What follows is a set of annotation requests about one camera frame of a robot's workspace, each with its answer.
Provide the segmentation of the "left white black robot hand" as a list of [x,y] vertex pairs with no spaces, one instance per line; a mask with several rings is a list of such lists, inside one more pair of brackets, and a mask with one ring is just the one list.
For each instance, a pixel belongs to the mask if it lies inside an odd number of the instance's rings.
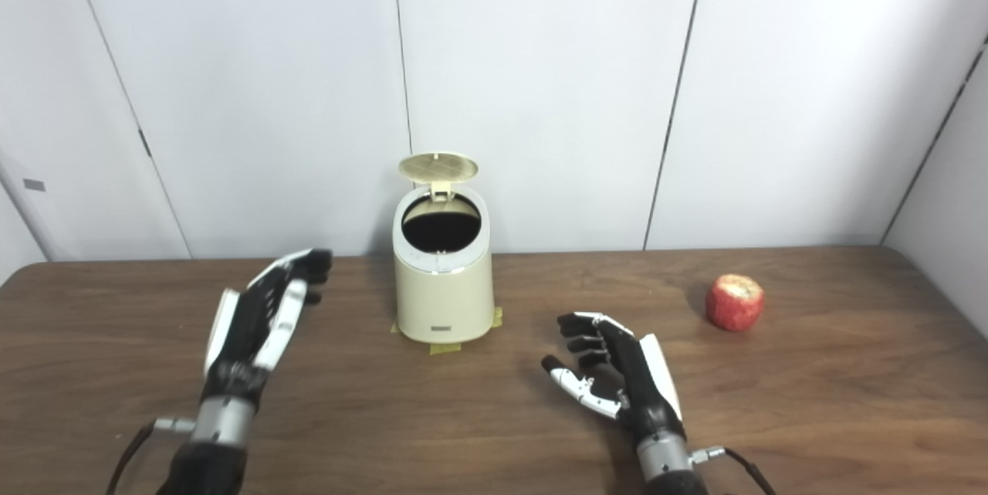
[[201,401],[233,397],[260,405],[307,306],[321,301],[312,290],[328,280],[333,254],[308,249],[274,260],[243,291],[225,290],[209,333]]

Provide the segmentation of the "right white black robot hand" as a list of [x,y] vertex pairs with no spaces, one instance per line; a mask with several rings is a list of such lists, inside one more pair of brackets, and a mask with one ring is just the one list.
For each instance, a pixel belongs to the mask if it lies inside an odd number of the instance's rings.
[[608,365],[622,380],[614,396],[608,397],[593,378],[548,354],[541,361],[543,369],[564,392],[583,407],[619,422],[635,443],[663,434],[677,435],[682,441],[688,438],[676,386],[656,336],[639,339],[617,320],[596,312],[564,314],[557,325],[582,371]]

